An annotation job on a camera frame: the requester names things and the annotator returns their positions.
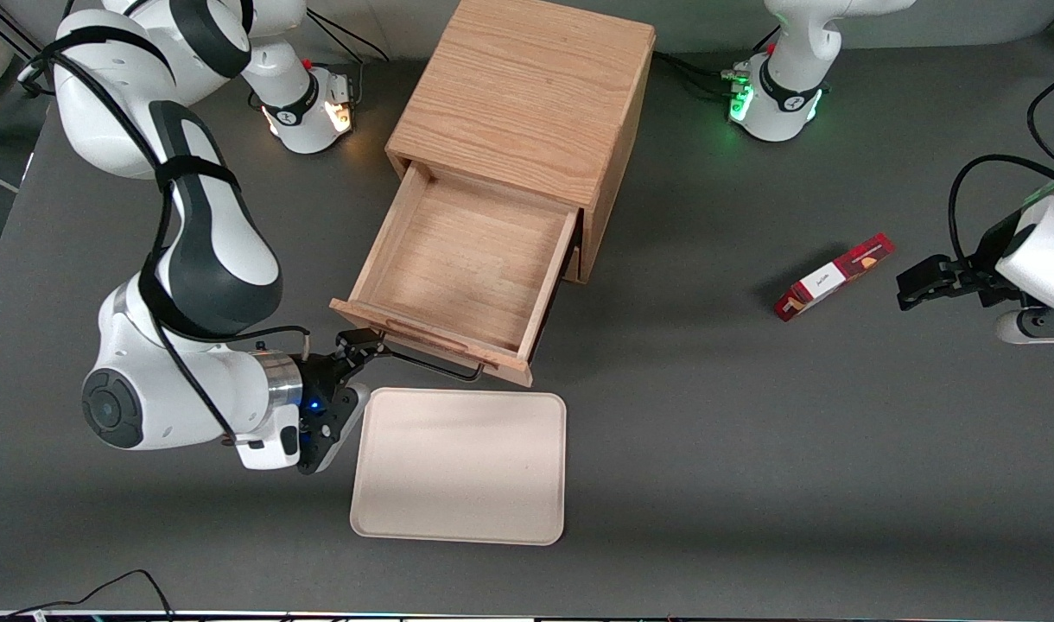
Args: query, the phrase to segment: black cable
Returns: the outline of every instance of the black cable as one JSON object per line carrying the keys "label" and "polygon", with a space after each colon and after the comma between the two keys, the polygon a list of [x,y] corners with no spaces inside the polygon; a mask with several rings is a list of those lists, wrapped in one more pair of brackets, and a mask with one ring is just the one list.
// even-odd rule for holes
{"label": "black cable", "polygon": [[354,51],[351,51],[351,48],[346,43],[344,43],[341,39],[338,39],[333,32],[329,31],[327,26],[323,24],[323,22],[316,19],[315,16],[311,15],[311,13],[309,14],[309,19],[313,20],[313,23],[318,25],[318,28],[320,28],[320,31],[327,33],[327,36],[330,36],[331,39],[334,39],[334,42],[338,43],[338,46],[343,47],[350,56],[352,56],[352,58],[356,60],[358,64],[364,64],[366,62],[365,60],[362,59],[360,56],[356,55]]}
{"label": "black cable", "polygon": [[953,180],[953,186],[950,188],[950,205],[946,206],[946,216],[950,220],[950,244],[953,245],[954,255],[957,255],[957,260],[960,263],[961,268],[964,268],[967,272],[973,275],[973,279],[976,280],[977,285],[980,285],[984,290],[993,289],[992,286],[987,283],[984,278],[973,269],[973,264],[970,263],[969,256],[965,255],[964,249],[960,247],[960,237],[957,235],[957,194],[960,192],[961,182],[965,180],[969,173],[977,166],[983,164],[985,161],[1006,161],[1010,164],[1017,164],[1024,167],[1024,169],[1033,170],[1033,172],[1048,177],[1054,181],[1054,170],[1049,169],[1048,166],[1038,164],[1033,159],[1028,159],[1024,157],[1017,157],[1008,154],[988,154],[981,157],[974,158],[969,164],[964,166],[964,169],[960,170],[957,177]]}
{"label": "black cable", "polygon": [[180,374],[184,377],[184,382],[188,382],[189,385],[193,387],[193,390],[195,390],[196,394],[198,394],[200,401],[203,402],[203,405],[206,405],[209,413],[212,414],[212,419],[216,420],[216,423],[219,424],[219,428],[223,430],[223,433],[232,440],[232,443],[235,443],[235,430],[232,429],[232,425],[228,423],[228,421],[223,417],[223,414],[219,412],[218,407],[216,407],[216,404],[212,402],[212,397],[209,396],[209,392],[200,386],[196,376],[193,375],[193,371],[189,369],[187,364],[184,364],[184,359],[182,359],[180,354],[175,350],[175,346],[170,343],[170,337],[167,336],[167,331],[162,330],[162,323],[159,322],[159,318],[156,318],[155,311],[152,311],[151,307],[148,307],[147,313],[148,315],[151,315],[151,326],[155,327],[155,332],[159,335],[159,342],[161,342],[162,347],[167,349],[170,354],[170,358],[175,363],[175,367],[178,367],[178,371],[180,371]]}
{"label": "black cable", "polygon": [[[709,88],[704,83],[698,81],[698,79],[696,79],[696,76],[689,75],[685,71],[684,65],[689,65],[690,63],[685,63],[684,60],[680,60],[676,58],[676,56],[665,55],[664,53],[661,52],[655,52],[653,57],[656,59],[662,60],[662,62],[668,64],[670,67],[674,67],[674,71],[676,71],[678,76],[680,76],[680,78],[684,81],[682,82],[684,90],[688,91],[688,94],[691,95],[694,98],[701,99],[701,101],[704,102],[721,102],[728,94],[726,91],[716,91],[713,88]],[[702,94],[699,93],[695,94],[692,92],[692,88],[700,90]]]}
{"label": "black cable", "polygon": [[[170,330],[169,327],[167,328],[167,330],[175,334],[176,332],[178,332]],[[260,331],[239,333],[235,336],[226,336],[222,338],[201,338],[199,336],[189,336],[189,335],[184,336],[184,338],[191,338],[193,339],[193,342],[200,342],[200,343],[233,343],[233,342],[246,342],[248,338],[255,338],[258,336],[270,336],[271,334],[278,334],[278,333],[300,333],[305,336],[309,336],[310,334],[313,334],[313,331],[310,331],[304,327],[295,326],[295,324],[290,324],[290,326],[286,327],[273,327],[271,329],[262,329]]]}
{"label": "black cable", "polygon": [[42,603],[42,605],[26,606],[24,607],[24,609],[14,610],[12,614],[0,615],[0,620],[15,618],[18,615],[31,614],[31,611],[33,610],[46,609],[46,607],[50,606],[82,605],[82,603],[89,601],[89,599],[94,598],[94,596],[96,596],[98,591],[103,590],[104,587],[109,587],[113,583],[117,583],[123,579],[128,579],[128,577],[131,577],[132,575],[142,575],[151,583],[151,586],[155,587],[155,594],[159,596],[159,600],[160,602],[162,602],[162,610],[167,615],[167,622],[172,622],[173,619],[175,618],[175,609],[173,609],[173,607],[170,606],[170,601],[167,600],[167,595],[162,594],[162,587],[159,587],[159,583],[157,583],[155,577],[152,577],[151,572],[143,570],[142,567],[137,567],[136,570],[132,571],[124,571],[123,575],[117,577],[116,579],[112,579],[112,581],[105,581],[104,583],[101,583],[100,586],[94,587],[92,591],[90,591],[87,595],[81,597],[78,600],[57,600],[57,601]]}
{"label": "black cable", "polygon": [[1046,144],[1043,139],[1041,139],[1041,134],[1037,131],[1037,123],[1033,120],[1033,114],[1037,111],[1037,104],[1040,103],[1042,99],[1048,98],[1049,94],[1052,94],[1053,91],[1054,83],[1050,83],[1045,91],[1041,91],[1040,94],[1038,93],[1037,97],[1030,102],[1030,106],[1026,109],[1026,127],[1030,131],[1030,136],[1033,137],[1033,141],[1035,141],[1037,145],[1041,148],[1041,151],[1046,152],[1046,155],[1054,161],[1054,150],[1049,149],[1049,145]]}
{"label": "black cable", "polygon": [[346,35],[349,35],[349,36],[350,36],[350,38],[352,38],[352,39],[357,39],[358,41],[362,41],[362,43],[366,43],[366,44],[367,44],[367,45],[369,45],[369,46],[370,46],[370,47],[371,47],[371,48],[372,48],[373,51],[375,51],[375,52],[377,53],[377,55],[380,55],[382,59],[385,59],[385,60],[386,60],[386,62],[388,62],[388,60],[389,60],[389,55],[386,55],[385,51],[383,51],[383,50],[382,50],[382,47],[377,47],[376,45],[374,45],[373,43],[371,43],[371,42],[370,42],[369,40],[367,40],[367,39],[365,39],[365,38],[362,38],[362,36],[358,36],[358,35],[354,35],[354,33],[353,33],[353,32],[350,32],[350,31],[347,31],[347,28],[346,28],[346,27],[341,27],[341,25],[338,25],[338,24],[337,24],[336,22],[333,22],[333,21],[331,21],[331,20],[327,19],[327,17],[324,17],[324,16],[321,16],[321,15],[318,15],[318,13],[316,13],[316,12],[314,12],[314,11],[311,11],[311,8],[309,8],[309,17],[318,17],[318,19],[320,19],[320,20],[324,20],[324,21],[325,21],[325,22],[327,22],[328,24],[330,24],[330,25],[333,25],[334,27],[337,27],[337,28],[338,28],[338,30],[339,30],[340,32],[344,32],[344,33],[346,33]]}
{"label": "black cable", "polygon": [[133,13],[139,11],[143,4],[151,2],[151,0],[136,0],[132,4],[128,4],[128,8],[124,8],[123,16],[131,17]]}
{"label": "black cable", "polygon": [[773,35],[776,35],[776,33],[779,31],[780,31],[780,25],[778,24],[777,27],[773,28],[773,31],[769,31],[768,35],[764,36],[763,40],[760,40],[759,42],[757,42],[757,45],[754,45],[753,52],[760,51],[761,46],[764,45],[764,42],[773,39]]}
{"label": "black cable", "polygon": [[665,52],[655,52],[653,57],[659,60],[665,60],[666,63],[669,63],[678,69],[690,71],[692,74],[705,75],[708,76],[708,78],[718,78],[718,76],[720,76],[720,72],[704,69],[702,66],[696,66],[692,63],[689,63],[688,60],[679,59],[674,55],[666,55]]}

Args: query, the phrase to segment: wooden box top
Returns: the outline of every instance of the wooden box top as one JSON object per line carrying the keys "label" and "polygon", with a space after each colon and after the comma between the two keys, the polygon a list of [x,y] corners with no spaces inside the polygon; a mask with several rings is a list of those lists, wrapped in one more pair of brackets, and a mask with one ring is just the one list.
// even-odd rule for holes
{"label": "wooden box top", "polygon": [[619,17],[462,0],[386,150],[589,208],[652,50]]}

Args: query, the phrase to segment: beige tray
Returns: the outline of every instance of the beige tray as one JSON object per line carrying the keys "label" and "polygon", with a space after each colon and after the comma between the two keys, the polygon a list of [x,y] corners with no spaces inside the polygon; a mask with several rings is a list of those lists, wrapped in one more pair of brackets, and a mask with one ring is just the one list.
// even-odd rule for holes
{"label": "beige tray", "polygon": [[546,546],[565,527],[557,394],[374,390],[350,526],[369,539]]}

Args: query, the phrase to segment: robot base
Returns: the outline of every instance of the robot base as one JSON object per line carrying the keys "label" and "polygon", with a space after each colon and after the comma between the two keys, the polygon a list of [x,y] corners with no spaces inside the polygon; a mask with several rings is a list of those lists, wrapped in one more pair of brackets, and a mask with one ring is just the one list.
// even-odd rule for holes
{"label": "robot base", "polygon": [[730,102],[727,118],[761,141],[783,142],[795,138],[803,127],[815,118],[816,105],[819,103],[822,91],[819,91],[811,102],[803,102],[797,111],[781,111],[776,99],[764,92],[759,81],[749,78],[749,76],[756,77],[761,63],[767,58],[768,55],[761,53],[734,66],[736,74],[744,75],[745,78],[736,78],[736,81],[741,81],[743,89]]}
{"label": "robot base", "polygon": [[314,154],[333,145],[353,128],[350,102],[350,83],[346,75],[331,74],[324,67],[309,71],[318,83],[318,101],[297,125],[286,125],[262,109],[270,131],[281,140],[290,152]]}
{"label": "robot base", "polygon": [[997,319],[996,336],[1014,346],[1054,343],[1054,311],[1043,307],[1009,311]]}

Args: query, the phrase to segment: wooden cabinet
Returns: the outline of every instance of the wooden cabinet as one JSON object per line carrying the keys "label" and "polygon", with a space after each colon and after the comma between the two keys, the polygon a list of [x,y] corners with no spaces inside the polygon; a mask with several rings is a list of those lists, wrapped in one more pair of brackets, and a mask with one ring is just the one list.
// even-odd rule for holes
{"label": "wooden cabinet", "polygon": [[401,190],[331,308],[530,386],[554,288],[596,264],[652,51],[618,17],[462,0],[386,145]]}

